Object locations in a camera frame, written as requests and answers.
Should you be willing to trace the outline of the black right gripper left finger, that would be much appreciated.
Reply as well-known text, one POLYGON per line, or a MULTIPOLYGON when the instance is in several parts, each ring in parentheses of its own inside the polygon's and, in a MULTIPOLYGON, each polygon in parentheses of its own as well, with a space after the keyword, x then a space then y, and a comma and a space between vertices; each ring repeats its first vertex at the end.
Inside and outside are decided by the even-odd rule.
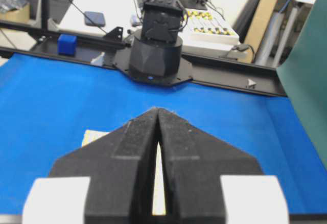
POLYGON ((53 164, 49 177, 90 177, 85 223, 139 223, 150 213, 158 112, 151 109, 53 164))

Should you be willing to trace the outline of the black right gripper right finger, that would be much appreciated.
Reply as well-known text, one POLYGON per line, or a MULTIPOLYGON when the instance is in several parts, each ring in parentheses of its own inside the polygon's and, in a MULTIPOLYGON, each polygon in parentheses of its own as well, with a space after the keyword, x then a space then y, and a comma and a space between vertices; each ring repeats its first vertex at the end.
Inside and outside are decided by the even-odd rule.
POLYGON ((161 150, 169 211, 177 223, 225 223, 220 177, 262 175, 257 159, 159 109, 161 150))

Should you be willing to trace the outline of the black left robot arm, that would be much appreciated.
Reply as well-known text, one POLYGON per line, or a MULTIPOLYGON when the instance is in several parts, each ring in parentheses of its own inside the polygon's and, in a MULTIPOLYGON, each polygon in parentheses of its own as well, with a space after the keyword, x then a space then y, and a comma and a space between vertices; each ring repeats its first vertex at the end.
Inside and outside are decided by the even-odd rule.
POLYGON ((179 0, 145 0, 142 28, 134 35, 129 70, 138 75, 168 77, 178 72, 188 17, 179 0))

